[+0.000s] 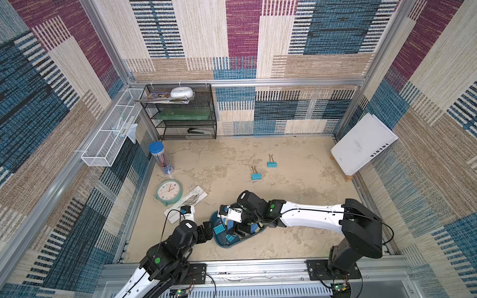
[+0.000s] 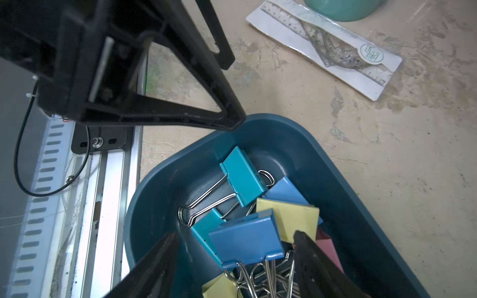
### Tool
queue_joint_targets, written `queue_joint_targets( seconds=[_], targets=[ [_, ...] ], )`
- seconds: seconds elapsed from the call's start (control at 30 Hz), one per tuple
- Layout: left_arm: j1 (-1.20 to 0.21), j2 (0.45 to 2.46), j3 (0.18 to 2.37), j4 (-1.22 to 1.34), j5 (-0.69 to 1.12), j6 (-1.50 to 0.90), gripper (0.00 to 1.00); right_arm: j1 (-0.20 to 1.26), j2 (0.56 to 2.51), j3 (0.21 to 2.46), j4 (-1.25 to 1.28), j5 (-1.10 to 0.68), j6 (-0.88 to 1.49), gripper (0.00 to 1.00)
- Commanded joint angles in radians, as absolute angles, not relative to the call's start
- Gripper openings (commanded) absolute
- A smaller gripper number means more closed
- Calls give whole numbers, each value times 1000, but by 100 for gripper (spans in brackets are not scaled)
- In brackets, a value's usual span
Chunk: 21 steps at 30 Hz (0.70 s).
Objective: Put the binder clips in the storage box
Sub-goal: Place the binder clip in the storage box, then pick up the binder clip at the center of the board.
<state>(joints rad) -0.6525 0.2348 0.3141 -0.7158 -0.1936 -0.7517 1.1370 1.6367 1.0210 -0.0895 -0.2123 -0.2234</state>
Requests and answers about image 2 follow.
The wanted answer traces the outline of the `teal binder clip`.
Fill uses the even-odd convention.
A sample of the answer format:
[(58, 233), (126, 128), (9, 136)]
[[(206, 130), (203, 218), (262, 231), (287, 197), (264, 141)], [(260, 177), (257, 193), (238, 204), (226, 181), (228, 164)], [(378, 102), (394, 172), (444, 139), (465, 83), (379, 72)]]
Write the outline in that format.
[(222, 262), (212, 245), (209, 233), (219, 228), (225, 222), (226, 220), (222, 218), (222, 214), (216, 208), (212, 208), (206, 216), (191, 227), (195, 238), (202, 244), (203, 248), (220, 268), (222, 268)]
[[(246, 152), (238, 146), (232, 149), (230, 154), (227, 155), (225, 160), (220, 163), (219, 166), (223, 173), (222, 178), (215, 182), (194, 201), (178, 208), (178, 220), (183, 226), (192, 227), (198, 217), (230, 199), (236, 199), (238, 205), (241, 207), (247, 207), (255, 202), (258, 197), (265, 194), (269, 188), (276, 183), (270, 172), (266, 170), (257, 170)], [(231, 194), (211, 203), (207, 207), (191, 215), (188, 219), (185, 219), (184, 214), (186, 211), (192, 210), (198, 206), (224, 182), (228, 182), (231, 187)]]

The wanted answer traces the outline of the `blue binder clip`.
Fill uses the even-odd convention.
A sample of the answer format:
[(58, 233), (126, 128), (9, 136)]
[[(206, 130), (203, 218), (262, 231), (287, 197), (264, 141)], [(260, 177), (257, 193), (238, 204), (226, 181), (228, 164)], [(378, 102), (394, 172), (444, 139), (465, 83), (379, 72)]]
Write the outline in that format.
[(269, 274), (271, 262), (285, 257), (272, 209), (222, 223), (210, 231), (209, 239), (221, 268), (237, 268), (253, 298), (257, 293), (246, 266), (264, 263)]
[[(267, 192), (263, 194), (262, 197), (259, 197), (259, 198), (269, 199), (272, 201), (288, 202), (292, 204), (310, 205), (309, 202), (304, 198), (304, 196), (298, 191), (298, 189), (287, 177), (284, 177), (281, 180), (279, 180), (271, 189), (269, 189)], [(256, 215), (268, 216), (269, 219), (272, 220), (273, 225), (275, 226), (275, 229), (278, 232), (273, 210), (268, 209), (265, 211), (257, 212), (257, 200), (256, 200)]]

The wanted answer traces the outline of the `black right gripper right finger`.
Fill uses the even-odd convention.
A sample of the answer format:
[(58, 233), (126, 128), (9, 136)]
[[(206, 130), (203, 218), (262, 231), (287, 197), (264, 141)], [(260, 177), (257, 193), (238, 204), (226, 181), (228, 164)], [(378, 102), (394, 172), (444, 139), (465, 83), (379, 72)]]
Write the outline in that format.
[(304, 232), (294, 233), (294, 278), (302, 298), (367, 298)]

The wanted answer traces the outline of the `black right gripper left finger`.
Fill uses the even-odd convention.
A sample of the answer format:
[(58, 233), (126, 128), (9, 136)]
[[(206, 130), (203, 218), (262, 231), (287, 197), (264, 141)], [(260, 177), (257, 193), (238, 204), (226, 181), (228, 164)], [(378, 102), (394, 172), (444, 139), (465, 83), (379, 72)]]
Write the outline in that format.
[(179, 239), (167, 233), (107, 298), (168, 298), (173, 286)]

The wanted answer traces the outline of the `teal plastic storage box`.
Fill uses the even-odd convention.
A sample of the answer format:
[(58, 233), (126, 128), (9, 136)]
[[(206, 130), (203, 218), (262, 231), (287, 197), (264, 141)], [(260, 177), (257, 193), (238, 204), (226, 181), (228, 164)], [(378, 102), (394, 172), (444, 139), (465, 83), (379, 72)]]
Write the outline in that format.
[(171, 296), (198, 298), (220, 267), (178, 221), (178, 208), (222, 177), (221, 161), (234, 147), (276, 179), (288, 177), (320, 209), (345, 274), (373, 298), (425, 298), (427, 291), (316, 139), (274, 114), (254, 114), (232, 132), (216, 131), (158, 164), (139, 184), (125, 220), (131, 268), (167, 233), (179, 246)]

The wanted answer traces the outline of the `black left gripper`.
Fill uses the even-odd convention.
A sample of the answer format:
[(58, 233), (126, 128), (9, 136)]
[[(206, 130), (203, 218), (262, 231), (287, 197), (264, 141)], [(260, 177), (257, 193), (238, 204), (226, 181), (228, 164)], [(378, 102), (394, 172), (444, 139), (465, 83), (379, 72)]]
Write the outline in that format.
[(37, 102), (80, 123), (153, 123), (132, 87), (149, 41), (143, 1), (2, 1), (1, 57), (39, 77)]

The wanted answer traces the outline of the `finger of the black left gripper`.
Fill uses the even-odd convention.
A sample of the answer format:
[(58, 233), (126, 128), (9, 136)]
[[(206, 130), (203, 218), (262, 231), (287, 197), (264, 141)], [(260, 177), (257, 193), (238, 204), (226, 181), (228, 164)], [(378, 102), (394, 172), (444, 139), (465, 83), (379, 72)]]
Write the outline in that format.
[[(145, 3), (145, 38), (149, 41), (139, 70), (152, 43), (158, 43), (179, 59), (218, 106), (218, 111), (194, 108), (164, 99), (152, 100), (157, 110), (153, 123), (82, 123), (98, 126), (185, 125), (216, 130), (234, 130), (246, 119), (230, 84), (212, 50), (201, 37), (181, 1), (143, 1)], [(138, 75), (134, 84), (139, 82)]]
[(204, 17), (204, 20), (219, 49), (218, 53), (214, 53), (217, 63), (223, 70), (228, 70), (235, 62), (236, 58), (222, 29), (221, 23), (213, 8), (213, 5), (210, 0), (196, 0), (195, 2), (198, 5), (200, 12)]

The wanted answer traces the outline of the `pink binder clip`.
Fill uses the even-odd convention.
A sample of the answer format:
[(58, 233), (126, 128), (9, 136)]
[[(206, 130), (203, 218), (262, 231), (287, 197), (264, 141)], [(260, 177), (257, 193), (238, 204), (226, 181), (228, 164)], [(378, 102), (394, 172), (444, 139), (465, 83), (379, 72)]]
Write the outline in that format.
[(326, 234), (319, 226), (317, 227), (316, 231), (315, 243), (317, 247), (320, 248), (321, 251), (325, 254), (325, 256), (328, 257), (330, 261), (335, 264), (337, 269), (339, 269), (343, 274), (345, 274), (331, 237)]

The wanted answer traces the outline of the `yellow binder clip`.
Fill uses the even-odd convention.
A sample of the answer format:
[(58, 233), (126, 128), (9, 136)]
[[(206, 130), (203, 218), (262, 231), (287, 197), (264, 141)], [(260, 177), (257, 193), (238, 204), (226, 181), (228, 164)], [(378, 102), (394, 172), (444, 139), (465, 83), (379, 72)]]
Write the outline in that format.
[(272, 209), (282, 242), (294, 243), (295, 231), (304, 232), (315, 239), (319, 223), (320, 209), (310, 205), (257, 199), (257, 212)]
[(203, 284), (201, 289), (203, 298), (242, 298), (241, 292), (225, 274)]

